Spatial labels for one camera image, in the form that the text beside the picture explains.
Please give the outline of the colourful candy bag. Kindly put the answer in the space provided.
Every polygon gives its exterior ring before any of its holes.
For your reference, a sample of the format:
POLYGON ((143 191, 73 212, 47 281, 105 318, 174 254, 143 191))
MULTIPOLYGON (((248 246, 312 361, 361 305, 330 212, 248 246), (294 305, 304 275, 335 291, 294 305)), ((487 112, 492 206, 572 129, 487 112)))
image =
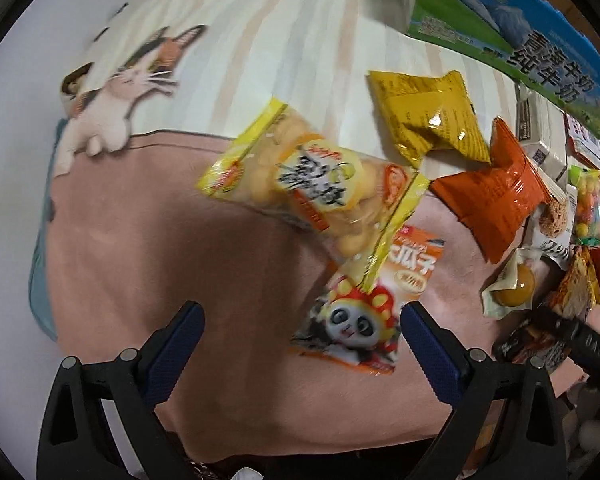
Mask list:
POLYGON ((574 220, 577 242, 600 247, 600 170, 570 166, 568 182, 577 189, 574 220))

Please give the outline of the orange crinkled snack bag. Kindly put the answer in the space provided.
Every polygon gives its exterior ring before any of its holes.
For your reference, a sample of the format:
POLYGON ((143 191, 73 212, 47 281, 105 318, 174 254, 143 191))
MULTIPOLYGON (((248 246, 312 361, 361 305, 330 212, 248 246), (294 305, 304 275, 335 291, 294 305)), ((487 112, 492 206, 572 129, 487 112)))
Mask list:
POLYGON ((502 118, 494 118, 492 166, 437 178, 432 192, 471 232, 487 262, 498 263, 550 192, 502 118))

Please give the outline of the panda sunflower seed packet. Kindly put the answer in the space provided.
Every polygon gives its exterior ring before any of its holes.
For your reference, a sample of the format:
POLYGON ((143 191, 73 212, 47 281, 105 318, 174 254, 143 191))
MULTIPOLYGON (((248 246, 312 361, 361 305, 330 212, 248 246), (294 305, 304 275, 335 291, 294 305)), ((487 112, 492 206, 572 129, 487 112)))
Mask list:
POLYGON ((398 359, 400 311, 425 291, 445 240, 406 224, 396 233, 370 292, 338 272, 318 296, 291 338, 304 356, 391 374, 398 359))

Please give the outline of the red white spicy strip packet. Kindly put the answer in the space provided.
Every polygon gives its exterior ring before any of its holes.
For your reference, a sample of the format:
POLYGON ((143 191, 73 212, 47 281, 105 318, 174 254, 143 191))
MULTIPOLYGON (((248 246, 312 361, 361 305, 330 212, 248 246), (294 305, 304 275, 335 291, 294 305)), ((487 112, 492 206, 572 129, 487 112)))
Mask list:
POLYGON ((600 140, 577 119, 565 114, 565 129, 573 156, 586 166, 600 170, 600 140))

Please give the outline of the yellow egg cake snack bag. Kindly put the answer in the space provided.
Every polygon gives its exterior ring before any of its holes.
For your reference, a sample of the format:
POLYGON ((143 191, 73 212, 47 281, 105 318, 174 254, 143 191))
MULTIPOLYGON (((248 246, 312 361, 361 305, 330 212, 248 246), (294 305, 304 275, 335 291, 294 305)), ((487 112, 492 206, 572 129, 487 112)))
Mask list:
POLYGON ((204 195, 282 218, 324 237, 341 273, 370 292, 393 237, 426 193, 414 168, 326 139, 270 99, 198 181, 204 195))

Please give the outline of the braised egg clear packet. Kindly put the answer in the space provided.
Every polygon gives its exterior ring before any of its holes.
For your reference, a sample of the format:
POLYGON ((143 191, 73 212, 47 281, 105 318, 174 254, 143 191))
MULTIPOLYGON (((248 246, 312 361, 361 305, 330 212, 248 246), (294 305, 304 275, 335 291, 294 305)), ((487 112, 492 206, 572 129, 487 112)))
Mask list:
POLYGON ((515 249, 493 283, 481 292, 482 314, 501 320, 509 313, 530 310, 536 289, 533 266, 540 260, 539 249, 515 249))

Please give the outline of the dark orange chip packet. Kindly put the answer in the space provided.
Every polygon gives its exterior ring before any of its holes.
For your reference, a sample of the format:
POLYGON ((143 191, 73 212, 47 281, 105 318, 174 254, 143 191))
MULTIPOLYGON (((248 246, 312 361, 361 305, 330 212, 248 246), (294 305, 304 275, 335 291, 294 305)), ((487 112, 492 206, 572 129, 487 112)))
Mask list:
POLYGON ((568 270, 545 305, 563 318, 585 321, 600 306, 600 247, 578 245, 568 270))

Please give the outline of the white cookie snack packet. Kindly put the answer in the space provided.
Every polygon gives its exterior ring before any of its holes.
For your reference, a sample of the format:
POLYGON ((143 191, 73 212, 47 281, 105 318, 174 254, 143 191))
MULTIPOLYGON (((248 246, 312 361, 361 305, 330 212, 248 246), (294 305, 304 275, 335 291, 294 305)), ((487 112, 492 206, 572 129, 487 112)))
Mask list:
POLYGON ((522 244, 538 250, 562 270, 567 270, 571 255, 571 235, 577 209, 577 189, 567 184, 566 198, 542 204, 528 219, 522 244))

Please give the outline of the small grey white box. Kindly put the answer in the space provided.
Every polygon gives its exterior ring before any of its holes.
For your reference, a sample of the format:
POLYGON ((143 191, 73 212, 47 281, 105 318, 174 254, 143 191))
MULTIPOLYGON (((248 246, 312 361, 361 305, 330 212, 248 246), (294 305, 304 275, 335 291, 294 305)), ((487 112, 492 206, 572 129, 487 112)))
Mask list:
POLYGON ((567 183, 564 113, 538 92, 518 88, 517 140, 538 166, 559 185, 567 183))

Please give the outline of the yellow crinkled snack bag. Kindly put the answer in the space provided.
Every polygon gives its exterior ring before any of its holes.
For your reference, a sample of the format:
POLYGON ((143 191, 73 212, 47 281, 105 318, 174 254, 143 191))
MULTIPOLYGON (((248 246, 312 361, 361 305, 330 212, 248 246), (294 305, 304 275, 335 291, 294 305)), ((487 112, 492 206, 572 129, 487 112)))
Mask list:
POLYGON ((413 167, 438 148, 473 162, 491 161, 457 70, 439 78, 372 70, 368 80, 394 147, 413 167))

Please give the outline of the blue green milk carton box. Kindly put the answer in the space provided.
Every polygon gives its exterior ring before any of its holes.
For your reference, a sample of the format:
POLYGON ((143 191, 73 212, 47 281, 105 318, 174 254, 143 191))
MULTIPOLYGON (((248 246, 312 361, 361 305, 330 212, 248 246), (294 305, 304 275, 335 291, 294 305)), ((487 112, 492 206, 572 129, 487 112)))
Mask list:
POLYGON ((600 52, 545 0, 403 0, 406 32, 486 63, 600 138, 600 52))

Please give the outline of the striped cat print bedsheet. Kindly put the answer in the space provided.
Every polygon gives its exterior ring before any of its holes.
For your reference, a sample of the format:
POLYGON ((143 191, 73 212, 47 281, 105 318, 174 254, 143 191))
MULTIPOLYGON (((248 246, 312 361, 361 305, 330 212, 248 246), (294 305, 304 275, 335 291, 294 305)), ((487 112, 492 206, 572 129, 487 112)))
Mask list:
POLYGON ((131 0, 81 61, 104 98, 69 122, 53 163, 116 152, 158 130, 231 139, 270 99, 338 144, 393 154, 367 85, 372 70, 465 81, 483 134, 516 122, 516 84, 473 58, 405 35, 402 0, 131 0))

